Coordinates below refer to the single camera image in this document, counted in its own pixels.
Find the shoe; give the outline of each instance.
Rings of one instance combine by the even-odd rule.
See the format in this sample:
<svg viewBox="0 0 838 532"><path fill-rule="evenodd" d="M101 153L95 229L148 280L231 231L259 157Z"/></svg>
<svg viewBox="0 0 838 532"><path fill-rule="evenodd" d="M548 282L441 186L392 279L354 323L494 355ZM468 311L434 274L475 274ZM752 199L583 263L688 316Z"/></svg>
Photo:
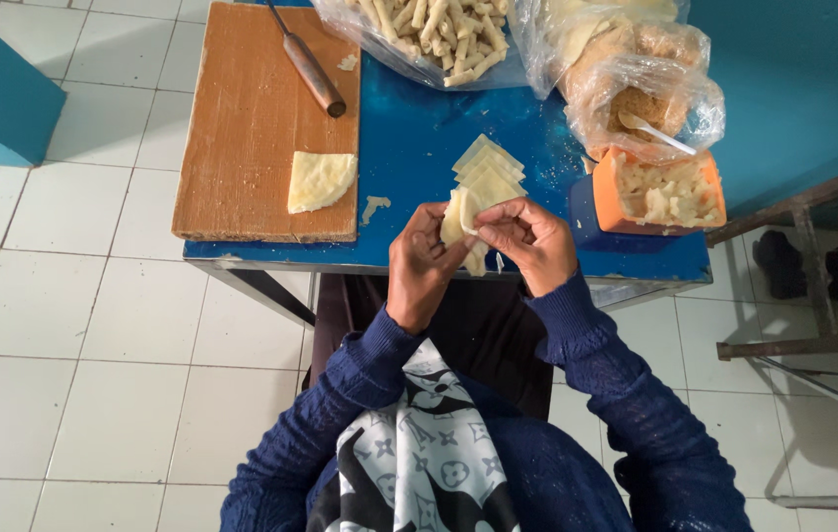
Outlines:
<svg viewBox="0 0 838 532"><path fill-rule="evenodd" d="M803 254L780 231L767 231L754 242L754 261L767 277L773 299L794 299L806 296L806 274Z"/></svg>

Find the orange plastic box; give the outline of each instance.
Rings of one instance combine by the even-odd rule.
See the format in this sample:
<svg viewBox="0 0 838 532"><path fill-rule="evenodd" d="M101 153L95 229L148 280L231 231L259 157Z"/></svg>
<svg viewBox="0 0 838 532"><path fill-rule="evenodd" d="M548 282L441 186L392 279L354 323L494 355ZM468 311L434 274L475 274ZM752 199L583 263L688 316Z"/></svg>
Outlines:
<svg viewBox="0 0 838 532"><path fill-rule="evenodd" d="M681 236L695 231L701 231L708 227L720 227L727 223L727 211L724 208L724 195L721 193L720 176L714 157L710 151L706 151L709 163L702 168L706 181L714 187L713 193L718 195L718 210L720 219L709 224L696 225L694 227L683 227L681 225L647 224L641 218L632 216L622 208L622 199L619 197L619 186L615 175L615 158L622 151L612 148L606 152L602 161L593 170L593 198L596 203L597 219L600 228L610 233L630 233L634 235L673 235ZM626 153L627 162L636 162L631 153Z"/></svg>

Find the knit sleeve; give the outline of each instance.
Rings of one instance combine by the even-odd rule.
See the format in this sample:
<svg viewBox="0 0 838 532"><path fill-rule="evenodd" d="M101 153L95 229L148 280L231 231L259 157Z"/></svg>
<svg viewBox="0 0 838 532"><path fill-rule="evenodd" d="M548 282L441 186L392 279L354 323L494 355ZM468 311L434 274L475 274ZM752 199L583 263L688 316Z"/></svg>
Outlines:
<svg viewBox="0 0 838 532"><path fill-rule="evenodd" d="M587 407L608 426L610 447L627 453L615 477L630 494L633 522L648 530L750 530L734 468L718 442L593 306L578 270L528 304L548 330L538 356L591 394Z"/></svg>
<svg viewBox="0 0 838 532"><path fill-rule="evenodd" d="M248 463L236 468L222 529L303 531L307 490L334 454L338 436L363 410L399 399L403 364L423 339L403 331L385 307L366 332L344 337L317 385L278 416L248 452Z"/></svg>

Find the dark trousers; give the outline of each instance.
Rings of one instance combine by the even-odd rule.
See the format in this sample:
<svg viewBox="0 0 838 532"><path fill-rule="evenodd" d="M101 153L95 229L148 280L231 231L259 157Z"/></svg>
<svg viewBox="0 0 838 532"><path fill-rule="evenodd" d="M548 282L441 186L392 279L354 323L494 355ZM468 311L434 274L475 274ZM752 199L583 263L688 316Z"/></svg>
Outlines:
<svg viewBox="0 0 838 532"><path fill-rule="evenodd" d="M323 273L307 382L314 385L343 336L364 331L386 302L389 278ZM452 280L428 336L446 364L546 420L553 366L534 356L547 336L519 282Z"/></svg>

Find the blue table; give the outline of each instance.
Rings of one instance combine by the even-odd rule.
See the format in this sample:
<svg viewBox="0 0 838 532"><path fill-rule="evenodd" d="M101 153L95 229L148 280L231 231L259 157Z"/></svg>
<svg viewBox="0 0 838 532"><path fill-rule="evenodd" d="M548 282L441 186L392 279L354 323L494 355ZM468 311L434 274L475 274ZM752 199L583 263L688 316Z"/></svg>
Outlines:
<svg viewBox="0 0 838 532"><path fill-rule="evenodd" d="M184 250L190 263L299 323L313 323L309 302L297 301L264 271L387 272L389 243L419 203L449 199L449 190L457 185L451 167L479 134L525 165L527 177L521 185L531 199L567 220L570 190L588 178L580 162L583 148L567 128L564 101L556 92L546 101L536 100L530 87L441 92L403 78L365 52L361 72L357 205L362 214L368 195L387 197L391 205L358 227L356 242L187 241ZM570 224L575 234L587 229L572 220ZM655 254L579 255L600 307L711 282L701 232L677 238ZM485 278L518 276L507 259L503 273L496 272L494 251L486 262Z"/></svg>

